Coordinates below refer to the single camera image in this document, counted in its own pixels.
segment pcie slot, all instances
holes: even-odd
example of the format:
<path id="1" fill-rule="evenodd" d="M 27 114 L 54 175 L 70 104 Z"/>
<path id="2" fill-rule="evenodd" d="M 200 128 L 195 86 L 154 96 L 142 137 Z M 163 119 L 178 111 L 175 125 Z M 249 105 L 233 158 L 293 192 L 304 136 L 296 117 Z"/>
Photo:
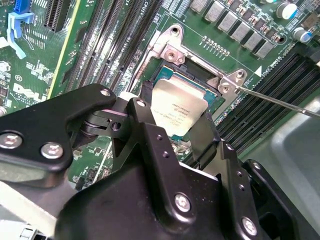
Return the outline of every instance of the pcie slot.
<path id="1" fill-rule="evenodd" d="M 276 71 L 273 76 L 271 76 L 269 79 L 270 81 L 261 82 L 261 85 L 255 88 L 255 91 L 266 94 L 266 91 L 274 84 L 279 81 L 279 79 L 290 69 L 298 60 L 298 55 L 291 55 L 286 59 L 286 64 L 284 64 L 282 70 Z M 228 124 L 219 124 L 218 131 L 221 135 L 224 135 L 225 133 L 230 132 L 230 128 L 233 128 L 234 123 L 237 122 L 238 118 L 241 118 L 242 116 L 247 116 L 250 114 L 250 109 L 253 107 L 254 104 L 257 103 L 257 99 L 255 97 L 246 97 L 242 100 L 242 104 L 235 108 L 234 117 L 233 119 L 227 119 Z"/>
<path id="2" fill-rule="evenodd" d="M 304 64 L 303 66 L 301 66 L 301 63 L 299 62 L 293 65 L 294 71 L 291 72 L 290 75 L 288 76 L 288 79 L 291 79 L 293 81 L 284 81 L 281 84 L 277 85 L 275 88 L 274 86 L 271 86 L 268 90 L 265 91 L 265 94 L 267 96 L 272 96 L 273 98 L 276 98 L 276 99 L 282 99 L 281 94 L 283 95 L 284 93 L 287 93 L 287 91 L 284 92 L 285 89 L 292 89 L 293 86 L 291 85 L 295 83 L 296 81 L 294 80 L 298 76 L 300 76 L 302 72 L 306 70 L 305 67 L 307 67 L 307 64 Z M 253 119 L 259 116 L 261 113 L 266 113 L 269 111 L 268 109 L 264 109 L 264 105 L 266 105 L 265 100 L 255 98 L 254 107 L 253 107 L 255 111 L 251 110 L 251 111 L 247 111 L 246 114 L 243 114 L 243 116 L 245 117 L 243 118 L 241 123 L 239 123 L 237 126 L 234 126 L 235 130 L 232 131 L 232 133 L 229 133 L 226 137 L 229 138 L 230 135 L 237 136 L 238 134 L 242 134 L 244 132 L 243 131 L 244 127 L 246 125 L 249 125 Z"/>
<path id="3" fill-rule="evenodd" d="M 135 17 L 135 11 L 137 11 L 137 9 L 139 9 L 140 6 L 142 6 L 143 0 L 139 0 L 138 3 L 131 0 L 128 3 L 127 11 L 122 13 L 122 15 L 124 17 L 122 18 L 120 23 L 119 23 L 119 21 L 117 21 L 117 19 L 119 17 L 119 13 L 120 13 L 121 7 L 123 5 L 123 1 L 119 1 L 118 3 L 119 4 L 117 4 L 117 6 L 114 8 L 114 14 L 113 13 L 111 14 L 112 18 L 110 19 L 110 21 L 108 21 L 108 25 L 107 25 L 104 33 L 102 34 L 102 37 L 99 40 L 99 43 L 98 43 L 97 48 L 95 50 L 96 54 L 94 56 L 92 64 L 89 66 L 89 70 L 87 72 L 87 75 L 83 78 L 83 81 L 81 82 L 80 87 L 87 85 L 90 80 L 91 80 L 91 83 L 94 82 L 92 79 L 93 79 L 95 70 L 101 66 L 104 66 L 111 56 L 110 55 L 111 51 L 115 47 L 118 47 L 119 44 L 121 44 L 121 43 L 119 43 L 119 41 L 121 41 L 121 39 L 123 38 L 122 34 L 128 28 L 127 26 L 131 25 L 132 19 Z M 106 45 L 108 37 L 110 36 L 112 31 L 115 31 L 115 33 L 112 36 L 111 42 L 108 42 L 108 44 Z M 102 52 L 103 52 L 103 61 L 101 64 L 99 59 L 101 59 Z M 99 78 L 99 71 L 98 71 L 97 75 L 95 76 L 95 78 L 96 79 Z"/>
<path id="4" fill-rule="evenodd" d="M 116 69 L 116 76 L 112 78 L 110 88 L 113 90 L 118 87 L 121 82 L 124 73 L 128 69 L 130 63 L 132 62 L 135 54 L 137 53 L 142 41 L 144 40 L 147 31 L 149 30 L 156 14 L 160 10 L 164 0 L 154 0 L 146 10 L 146 13 L 143 15 L 138 29 L 135 31 L 134 36 L 132 36 L 132 40 L 129 42 L 128 47 L 124 54 L 121 55 L 119 60 L 119 66 Z M 107 75 L 102 77 L 102 82 L 105 81 Z"/>
<path id="5" fill-rule="evenodd" d="M 139 13 L 140 10 L 142 9 L 144 1 L 143 0 L 139 0 L 138 3 L 136 3 L 136 6 L 131 9 L 130 12 L 130 19 L 128 22 L 126 22 L 125 28 L 121 31 L 120 33 L 120 37 L 117 40 L 117 42 L 114 45 L 113 49 L 109 49 L 108 52 L 108 57 L 106 57 L 102 64 L 100 65 L 100 69 L 98 71 L 98 73 L 96 74 L 95 78 L 97 79 L 97 82 L 99 84 L 101 84 L 103 81 L 102 78 L 100 78 L 100 76 L 103 75 L 109 75 L 110 72 L 110 67 L 112 65 L 112 63 L 117 59 L 117 57 L 121 54 L 121 51 L 123 49 L 123 46 L 126 42 L 126 40 L 128 39 L 128 37 L 130 36 L 130 34 L 132 33 L 135 25 L 137 24 L 137 21 L 139 20 Z"/>
<path id="6" fill-rule="evenodd" d="M 91 60 L 91 56 L 94 53 L 99 37 L 103 32 L 106 25 L 106 21 L 116 3 L 116 0 L 99 0 L 94 10 L 94 15 L 91 18 L 88 33 L 82 42 L 80 48 L 80 54 L 76 60 L 75 67 L 72 71 L 66 92 L 74 89 L 75 82 L 81 80 L 85 74 L 86 68 Z"/>
<path id="7" fill-rule="evenodd" d="M 53 32 L 64 27 L 71 0 L 49 0 L 46 8 L 44 26 Z"/>

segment silver screw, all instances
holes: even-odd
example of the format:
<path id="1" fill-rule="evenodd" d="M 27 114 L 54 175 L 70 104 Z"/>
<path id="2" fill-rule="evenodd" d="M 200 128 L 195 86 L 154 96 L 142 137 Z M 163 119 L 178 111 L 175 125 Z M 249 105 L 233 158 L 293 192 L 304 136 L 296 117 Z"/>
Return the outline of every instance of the silver screw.
<path id="1" fill-rule="evenodd" d="M 138 105 L 140 105 L 141 107 L 145 107 L 145 106 L 146 106 L 145 102 L 142 101 L 142 100 L 140 100 L 140 99 L 138 99 L 138 100 L 136 101 L 136 103 L 137 103 Z"/>
<path id="2" fill-rule="evenodd" d="M 102 89 L 100 93 L 106 97 L 109 97 L 111 94 L 107 89 Z"/>
<path id="3" fill-rule="evenodd" d="M 181 212 L 189 212 L 191 209 L 190 201 L 182 194 L 178 193 L 174 196 L 174 202 Z"/>
<path id="4" fill-rule="evenodd" d="M 22 138 L 15 133 L 4 133 L 0 135 L 0 148 L 15 149 L 22 144 Z"/>
<path id="5" fill-rule="evenodd" d="M 254 166 L 256 169 L 258 169 L 258 170 L 261 169 L 260 165 L 259 165 L 257 162 L 254 162 L 254 163 L 253 163 L 253 166 Z"/>
<path id="6" fill-rule="evenodd" d="M 231 151 L 234 149 L 229 143 L 226 144 L 226 147 Z"/>
<path id="7" fill-rule="evenodd" d="M 242 224 L 244 226 L 244 229 L 247 231 L 248 234 L 251 236 L 257 235 L 257 228 L 254 225 L 254 223 L 247 217 L 242 218 Z"/>
<path id="8" fill-rule="evenodd" d="M 241 79 L 241 78 L 243 78 L 244 77 L 244 72 L 243 71 L 238 71 L 237 72 L 237 74 L 236 74 L 236 77 L 238 78 L 238 79 Z"/>
<path id="9" fill-rule="evenodd" d="M 49 142 L 41 147 L 40 152 L 46 159 L 58 159 L 64 154 L 64 149 L 58 143 Z"/>

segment ram slot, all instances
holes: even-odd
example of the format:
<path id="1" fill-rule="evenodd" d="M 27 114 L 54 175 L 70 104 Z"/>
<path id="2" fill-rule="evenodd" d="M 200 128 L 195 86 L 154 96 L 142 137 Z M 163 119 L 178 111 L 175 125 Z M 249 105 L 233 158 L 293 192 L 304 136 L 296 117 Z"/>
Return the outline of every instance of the ram slot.
<path id="1" fill-rule="evenodd" d="M 111 56 L 112 50 L 118 46 L 119 41 L 122 39 L 122 34 L 128 28 L 127 26 L 130 25 L 136 9 L 142 5 L 142 2 L 143 0 L 139 0 L 138 3 L 131 0 L 126 7 L 126 10 L 122 12 L 122 16 L 119 16 L 122 6 L 121 1 L 118 2 L 119 8 L 115 8 L 114 14 L 112 14 L 112 18 L 108 23 L 108 27 L 105 29 L 99 40 L 93 61 L 89 66 L 87 75 L 83 78 L 80 87 L 96 82 L 95 78 L 98 78 L 97 76 L 100 67 L 106 64 Z"/>
<path id="2" fill-rule="evenodd" d="M 99 0 L 97 2 L 94 15 L 89 23 L 88 32 L 81 44 L 80 53 L 68 81 L 68 86 L 65 89 L 66 92 L 76 89 L 77 87 L 75 87 L 75 85 L 78 85 L 78 82 L 83 78 L 100 35 L 106 26 L 106 22 L 116 2 L 116 0 Z"/>

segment green circuit board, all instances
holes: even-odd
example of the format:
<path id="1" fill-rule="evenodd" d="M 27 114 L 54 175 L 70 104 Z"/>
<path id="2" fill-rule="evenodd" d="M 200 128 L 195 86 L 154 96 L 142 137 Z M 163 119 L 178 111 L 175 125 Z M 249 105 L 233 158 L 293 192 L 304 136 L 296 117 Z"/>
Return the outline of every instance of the green circuit board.
<path id="1" fill-rule="evenodd" d="M 207 19 L 207 13 L 215 3 L 213 0 L 203 1 L 206 4 L 199 12 L 191 8 L 193 0 L 163 0 L 162 6 L 155 8 L 157 12 L 148 15 L 148 11 L 151 11 L 157 2 L 74 0 L 69 4 L 63 29 L 53 32 L 43 24 L 48 1 L 32 1 L 30 11 L 35 14 L 34 20 L 30 24 L 21 23 L 22 37 L 15 40 L 26 57 L 19 59 L 10 46 L 0 46 L 0 64 L 3 66 L 0 70 L 0 86 L 7 90 L 6 95 L 1 95 L 0 91 L 0 97 L 6 112 L 12 113 L 91 83 L 101 83 L 119 95 L 128 86 L 154 34 L 157 31 L 163 33 L 173 24 L 179 24 L 183 28 L 184 47 L 225 74 L 244 69 L 247 72 L 244 85 L 253 89 L 294 47 L 297 41 L 293 38 L 293 31 L 300 27 L 310 14 L 314 14 L 319 6 L 319 1 L 295 0 L 294 3 L 298 6 L 295 17 L 285 20 L 276 16 L 281 1 L 262 4 L 259 0 L 238 0 L 240 4 L 237 8 L 233 6 L 237 0 L 219 1 L 225 15 L 231 13 L 233 18 L 237 19 L 237 24 L 246 24 L 249 31 L 257 34 L 264 44 L 272 45 L 269 53 L 260 57 L 256 50 L 248 49 L 244 42 L 235 40 L 231 33 L 221 30 L 222 20 L 213 22 Z M 13 11 L 14 5 L 13 0 L 0 0 L 2 41 L 7 38 L 8 13 Z M 250 18 L 245 19 L 248 10 L 253 13 Z M 149 25 L 143 24 L 146 15 L 152 18 Z M 263 27 L 256 28 L 260 19 L 264 20 Z M 109 32 L 104 30 L 106 23 L 109 23 Z M 146 26 L 145 36 L 136 42 L 138 44 L 135 49 L 130 40 L 135 38 L 135 33 L 142 33 Z M 317 33 L 319 29 L 318 20 L 308 27 L 311 33 Z M 274 34 L 268 36 L 270 30 L 274 30 Z M 123 41 L 115 48 L 116 40 L 121 37 Z M 127 64 L 125 60 L 132 49 L 136 51 L 132 61 Z M 149 62 L 132 91 L 134 94 L 139 94 L 142 83 L 152 77 L 161 62 L 162 60 L 155 58 Z M 88 70 L 85 70 L 86 64 L 91 64 Z M 102 68 L 107 64 L 108 75 L 102 77 L 106 74 Z M 122 78 L 115 80 L 122 64 L 127 64 L 127 68 Z M 240 94 L 215 119 L 215 123 L 223 121 L 244 97 L 244 94 Z M 223 99 L 218 99 L 211 112 L 214 113 L 222 102 Z M 86 178 L 90 169 L 97 170 L 98 175 L 102 174 L 103 169 L 111 169 L 112 157 L 108 149 L 110 139 L 107 137 L 100 137 L 86 148 L 78 149 L 69 170 L 69 180 L 76 183 L 79 177 Z M 178 156 L 180 161 L 187 157 L 187 154 Z"/>

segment black memory slot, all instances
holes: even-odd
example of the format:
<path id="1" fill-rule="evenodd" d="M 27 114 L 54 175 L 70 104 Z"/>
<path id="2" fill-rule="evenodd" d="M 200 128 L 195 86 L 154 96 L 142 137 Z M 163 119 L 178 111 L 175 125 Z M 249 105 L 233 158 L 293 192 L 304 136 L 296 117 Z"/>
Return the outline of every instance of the black memory slot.
<path id="1" fill-rule="evenodd" d="M 68 86 L 65 89 L 66 92 L 73 90 L 75 83 L 82 79 L 91 59 L 91 56 L 94 53 L 99 37 L 104 27 L 106 26 L 107 19 L 109 18 L 109 15 L 116 3 L 116 0 L 110 0 L 108 8 L 105 10 L 105 1 L 106 0 L 100 0 L 96 4 L 93 17 L 91 18 L 89 23 L 87 34 L 84 37 L 84 40 L 81 44 L 80 53 L 76 59 L 75 67 L 68 81 Z"/>
<path id="2" fill-rule="evenodd" d="M 295 46 L 255 87 L 255 91 L 284 102 L 299 105 L 320 86 L 315 63 L 300 55 Z M 217 126 L 221 137 L 236 148 L 238 154 L 272 129 L 289 109 L 247 95 Z"/>
<path id="3" fill-rule="evenodd" d="M 265 93 L 266 90 L 271 88 L 277 81 L 295 64 L 297 59 L 299 58 L 296 54 L 287 55 L 285 59 L 282 60 L 283 67 L 279 67 L 278 65 L 274 68 L 275 71 L 272 71 L 268 74 L 268 80 L 262 80 L 259 84 L 254 88 L 255 91 Z M 244 98 L 235 110 L 232 112 L 232 118 L 228 117 L 227 121 L 229 124 L 219 125 L 219 133 L 224 135 L 230 131 L 230 128 L 241 118 L 242 116 L 246 116 L 250 114 L 250 109 L 257 104 L 256 98 L 251 98 L 247 96 Z"/>
<path id="4" fill-rule="evenodd" d="M 313 79 L 316 79 L 316 78 L 319 79 L 320 77 L 318 72 L 313 72 L 311 75 L 313 76 L 309 76 L 309 77 Z M 292 96 L 289 102 L 292 102 L 293 105 L 298 105 L 319 87 L 320 87 L 320 81 L 317 81 L 314 83 L 308 81 L 308 84 L 304 88 L 299 88 L 299 90 L 296 91 L 296 95 Z M 273 112 L 273 115 L 277 115 L 277 118 L 270 117 L 269 122 L 265 124 L 264 127 L 260 128 L 259 131 L 256 131 L 255 134 L 248 135 L 245 140 L 240 140 L 239 144 L 236 145 L 238 152 L 240 153 L 243 152 L 247 147 L 253 144 L 256 139 L 260 138 L 265 132 L 267 132 L 275 124 L 277 124 L 279 119 L 284 118 L 287 114 L 290 113 L 290 110 L 287 108 L 284 108 L 281 106 L 276 106 L 276 107 L 277 107 L 277 110 L 276 112 L 275 111 Z"/>
<path id="5" fill-rule="evenodd" d="M 130 42 L 130 47 L 128 47 L 127 52 L 125 56 L 122 59 L 122 64 L 119 65 L 117 68 L 117 74 L 115 78 L 112 80 L 112 84 L 110 88 L 113 90 L 119 85 L 119 82 L 121 82 L 124 73 L 128 69 L 129 65 L 131 64 L 135 54 L 137 53 L 142 41 L 144 40 L 147 31 L 149 30 L 152 22 L 154 21 L 155 16 L 157 15 L 158 11 L 160 10 L 164 0 L 155 0 L 153 1 L 152 7 L 147 10 L 143 17 L 141 22 L 139 23 L 139 28 L 136 31 L 136 34 L 133 37 L 133 40 Z M 132 86 L 133 80 L 128 84 L 128 88 L 130 89 L 130 86 Z"/>
<path id="6" fill-rule="evenodd" d="M 110 43 L 110 46 L 112 46 L 114 44 L 114 42 L 117 40 L 119 33 L 120 33 L 121 29 L 123 28 L 123 26 L 127 20 L 127 17 L 128 17 L 128 12 L 127 11 L 124 12 L 125 17 L 121 20 L 119 26 L 117 28 L 115 28 L 118 17 L 121 13 L 121 9 L 124 5 L 124 2 L 125 2 L 124 0 L 118 0 L 118 1 L 116 1 L 115 6 L 112 8 L 111 14 L 109 15 L 109 18 L 106 21 L 105 28 L 104 28 L 104 30 L 98 40 L 96 48 L 94 49 L 95 56 L 92 59 L 91 63 L 87 65 L 87 67 L 86 67 L 87 69 L 85 70 L 86 74 L 84 74 L 83 77 L 81 78 L 81 80 L 78 81 L 76 88 L 80 88 L 80 87 L 88 85 L 90 79 L 93 77 L 93 73 L 96 69 L 98 59 L 99 59 L 99 57 L 100 57 L 100 55 L 106 45 L 107 39 L 114 29 L 116 29 L 116 32 L 112 38 L 112 42 Z M 128 9 L 130 10 L 132 8 L 132 6 L 133 6 L 133 1 L 130 1 Z"/>
<path id="7" fill-rule="evenodd" d="M 296 79 L 302 73 L 305 74 L 306 70 L 307 70 L 307 64 L 304 64 L 303 67 L 299 68 L 297 72 L 292 74 L 292 79 L 295 79 L 295 80 L 293 82 L 287 81 L 286 86 L 283 86 L 282 90 L 291 89 L 293 90 L 292 92 L 294 92 L 294 89 L 297 88 L 298 85 L 299 87 L 302 88 L 304 86 L 303 82 L 297 81 Z M 282 101 L 285 101 L 285 102 L 290 101 L 293 93 L 291 91 L 280 91 L 280 89 L 281 89 L 281 85 L 279 85 L 278 89 L 275 91 L 275 92 L 278 92 L 279 94 L 276 95 L 271 93 L 272 96 L 274 96 L 277 99 L 281 99 Z M 260 129 L 262 129 L 265 123 L 270 122 L 272 120 L 272 119 L 268 120 L 268 117 L 269 116 L 273 117 L 273 113 L 278 109 L 278 105 L 272 104 L 263 100 L 261 104 L 255 109 L 256 110 L 253 112 L 253 114 L 250 115 L 250 118 L 248 121 L 251 127 L 254 126 L 255 129 L 259 131 Z M 241 142 L 241 139 L 245 137 L 245 135 L 247 134 L 249 134 L 248 130 L 244 131 L 243 129 L 235 132 L 232 135 L 233 144 L 237 146 L 239 144 L 239 141 Z"/>
<path id="8" fill-rule="evenodd" d="M 96 75 L 97 83 L 101 84 L 103 82 L 103 78 L 100 76 L 108 76 L 110 73 L 110 67 L 116 58 L 120 55 L 122 48 L 130 36 L 131 31 L 134 29 L 135 25 L 140 16 L 140 11 L 142 9 L 144 0 L 139 0 L 134 3 L 134 7 L 131 9 L 129 16 L 130 18 L 125 23 L 125 27 L 122 29 L 120 36 L 117 42 L 114 44 L 113 48 L 110 49 L 108 56 L 104 59 L 101 64 L 101 67 Z"/>

